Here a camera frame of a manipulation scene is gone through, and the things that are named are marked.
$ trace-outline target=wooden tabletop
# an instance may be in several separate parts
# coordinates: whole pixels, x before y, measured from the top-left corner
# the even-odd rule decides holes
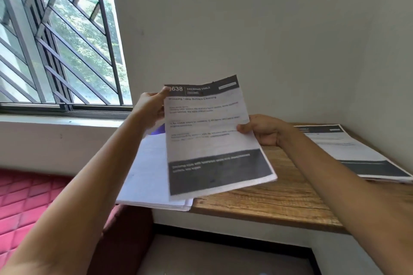
[[[194,199],[190,212],[347,233],[284,151],[269,146],[263,149],[278,175],[277,181]],[[382,186],[413,211],[413,184],[369,183]]]

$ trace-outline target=white paper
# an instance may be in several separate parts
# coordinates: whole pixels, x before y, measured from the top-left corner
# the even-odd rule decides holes
[[[188,211],[192,200],[169,200],[165,134],[142,139],[116,203]]]
[[[360,177],[413,181],[411,174],[382,154],[352,138],[339,124],[304,125],[297,128]]]
[[[167,85],[165,130],[171,199],[194,198],[277,178],[251,132],[236,76],[205,85]]]

